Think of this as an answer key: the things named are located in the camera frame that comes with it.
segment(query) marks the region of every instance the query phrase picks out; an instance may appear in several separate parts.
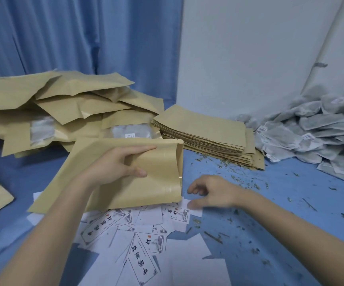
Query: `blue table surface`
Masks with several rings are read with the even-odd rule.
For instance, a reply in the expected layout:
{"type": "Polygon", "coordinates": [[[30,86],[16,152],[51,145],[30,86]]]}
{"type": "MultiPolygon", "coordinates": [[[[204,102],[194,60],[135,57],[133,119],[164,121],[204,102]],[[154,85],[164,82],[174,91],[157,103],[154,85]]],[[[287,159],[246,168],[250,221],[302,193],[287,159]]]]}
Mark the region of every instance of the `blue table surface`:
{"type": "MultiPolygon", "coordinates": [[[[0,184],[15,197],[0,210],[0,271],[32,229],[25,219],[33,202],[32,193],[45,189],[66,157],[66,151],[57,145],[23,158],[0,157],[0,184]]],[[[278,163],[266,160],[265,164],[265,171],[251,171],[184,150],[183,196],[198,198],[187,194],[189,184],[202,174],[218,174],[261,193],[344,241],[344,181],[295,158],[278,163]]],[[[319,285],[288,250],[242,211],[204,209],[202,218],[191,216],[187,230],[187,234],[173,232],[168,238],[186,240],[201,233],[212,253],[206,259],[225,259],[232,285],[319,285]],[[223,244],[204,231],[220,235],[223,244]]],[[[77,285],[97,256],[73,244],[61,285],[77,285]]]]}

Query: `finger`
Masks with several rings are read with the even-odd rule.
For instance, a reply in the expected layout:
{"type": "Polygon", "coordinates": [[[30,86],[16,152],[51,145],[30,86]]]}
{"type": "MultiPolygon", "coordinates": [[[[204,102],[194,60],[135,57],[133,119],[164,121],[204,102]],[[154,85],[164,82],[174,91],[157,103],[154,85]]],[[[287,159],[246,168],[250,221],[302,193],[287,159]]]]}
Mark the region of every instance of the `finger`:
{"type": "Polygon", "coordinates": [[[147,176],[147,172],[139,167],[127,167],[125,175],[134,175],[138,178],[144,178],[147,176]]]}
{"type": "Polygon", "coordinates": [[[193,193],[194,189],[196,189],[196,188],[206,187],[206,182],[207,182],[209,177],[210,177],[210,175],[202,175],[198,179],[194,180],[194,182],[191,183],[191,185],[188,187],[187,192],[189,194],[191,194],[191,193],[193,193]]]}
{"type": "Polygon", "coordinates": [[[120,148],[120,154],[122,156],[128,156],[130,154],[139,154],[145,151],[149,151],[151,149],[155,149],[157,146],[149,145],[149,146],[125,146],[120,148]]]}
{"type": "Polygon", "coordinates": [[[199,210],[203,207],[209,206],[209,197],[202,197],[201,199],[192,200],[188,203],[189,210],[199,210]]]}

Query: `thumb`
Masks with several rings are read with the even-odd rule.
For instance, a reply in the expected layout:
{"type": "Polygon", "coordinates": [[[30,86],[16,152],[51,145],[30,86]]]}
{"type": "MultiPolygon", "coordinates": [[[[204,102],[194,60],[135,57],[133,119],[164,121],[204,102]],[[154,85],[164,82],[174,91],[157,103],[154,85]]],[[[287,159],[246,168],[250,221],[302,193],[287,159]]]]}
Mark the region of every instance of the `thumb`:
{"type": "Polygon", "coordinates": [[[203,207],[209,206],[209,197],[202,197],[201,199],[192,200],[188,203],[187,207],[189,210],[198,210],[203,207]]]}
{"type": "Polygon", "coordinates": [[[147,176],[147,172],[139,167],[127,167],[125,175],[134,175],[138,178],[144,178],[147,176]]]}

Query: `right hand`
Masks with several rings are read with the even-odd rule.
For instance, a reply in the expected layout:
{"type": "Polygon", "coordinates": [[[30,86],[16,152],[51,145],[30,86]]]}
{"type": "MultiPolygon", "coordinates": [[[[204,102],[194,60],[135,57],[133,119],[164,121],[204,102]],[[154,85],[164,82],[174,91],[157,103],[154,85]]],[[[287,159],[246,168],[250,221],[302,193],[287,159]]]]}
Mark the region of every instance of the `right hand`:
{"type": "Polygon", "coordinates": [[[196,210],[203,207],[240,207],[245,192],[243,187],[218,175],[202,175],[188,187],[188,193],[206,197],[190,201],[188,208],[196,210]]]}

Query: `left hand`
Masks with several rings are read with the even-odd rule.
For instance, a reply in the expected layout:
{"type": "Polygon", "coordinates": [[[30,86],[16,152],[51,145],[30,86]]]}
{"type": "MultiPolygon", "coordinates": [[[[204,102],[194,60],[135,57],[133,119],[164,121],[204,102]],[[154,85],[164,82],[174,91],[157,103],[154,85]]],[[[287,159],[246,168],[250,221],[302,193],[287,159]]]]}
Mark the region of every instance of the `left hand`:
{"type": "Polygon", "coordinates": [[[130,154],[139,154],[155,148],[156,146],[150,145],[110,149],[82,171],[78,175],[78,178],[87,182],[89,187],[96,187],[102,184],[112,183],[123,176],[134,175],[139,178],[146,177],[147,172],[144,169],[125,165],[124,158],[130,154]]]}

